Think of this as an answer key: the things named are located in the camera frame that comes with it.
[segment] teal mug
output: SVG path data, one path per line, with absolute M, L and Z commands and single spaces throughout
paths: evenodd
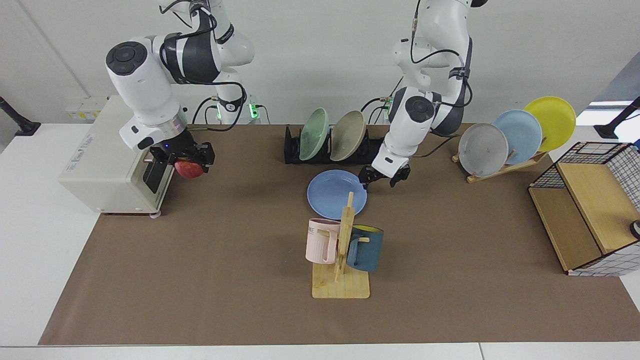
M 376 271 L 384 234 L 385 232 L 377 227 L 354 225 L 351 230 L 347 265 L 356 270 Z

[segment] light blue plate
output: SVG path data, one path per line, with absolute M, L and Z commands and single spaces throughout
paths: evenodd
M 542 143 L 542 128 L 535 116 L 524 110 L 509 110 L 500 115 L 493 125 L 507 138 L 509 153 L 515 154 L 507 160 L 508 165 L 521 164 L 531 159 Z
M 347 206 L 349 192 L 353 192 L 353 207 L 358 214 L 367 203 L 367 190 L 364 190 L 356 175 L 344 170 L 328 170 L 311 180 L 307 188 L 307 200 L 318 215 L 340 220 L 342 209 Z

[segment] mug handle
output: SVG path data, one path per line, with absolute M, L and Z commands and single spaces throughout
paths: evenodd
M 356 246 L 353 247 L 353 265 L 357 265 L 357 261 L 358 261 L 358 248 L 360 247 L 359 243 L 368 243 L 371 242 L 371 240 L 369 238 L 358 238 L 357 240 L 354 240 L 355 242 L 357 242 Z
M 329 244 L 327 245 L 326 249 L 325 249 L 325 253 L 323 254 L 323 258 L 322 260 L 325 263 L 328 263 L 331 259 L 329 259 L 329 254 L 332 253 L 333 251 L 333 261 L 335 261 L 335 248 L 338 245 L 338 233 L 335 231 L 328 231 L 329 232 Z

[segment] brown table mat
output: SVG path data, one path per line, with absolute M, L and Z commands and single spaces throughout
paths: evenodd
M 100 216 L 40 344 L 640 340 L 618 278 L 562 272 L 527 192 L 548 159 L 475 184 L 450 161 L 457 140 L 413 159 L 409 180 L 371 185 L 356 216 L 385 230 L 371 298 L 314 300 L 307 185 L 360 167 L 285 165 L 281 126 L 195 138 L 215 146 L 210 173 L 176 175 L 156 220 Z

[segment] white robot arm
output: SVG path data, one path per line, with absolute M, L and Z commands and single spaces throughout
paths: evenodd
M 394 96 L 389 113 L 391 126 L 371 166 L 360 172 L 360 181 L 391 178 L 391 187 L 406 180 L 409 160 L 429 131 L 453 134 L 462 123 L 471 65 L 472 41 L 467 31 L 469 8 L 487 0 L 426 0 L 416 9 L 412 39 L 400 40 L 394 59 L 404 73 L 404 87 Z M 420 12 L 422 37 L 415 37 Z M 429 91 L 427 68 L 451 68 L 443 94 Z
M 250 63 L 253 46 L 234 31 L 221 0 L 158 2 L 161 12 L 188 14 L 193 32 L 134 38 L 107 54 L 109 76 L 134 112 L 120 136 L 134 151 L 155 145 L 151 152 L 160 162 L 186 160 L 207 172 L 215 157 L 212 146 L 193 140 L 170 83 L 215 85 L 223 119 L 236 124 L 247 94 L 230 67 Z

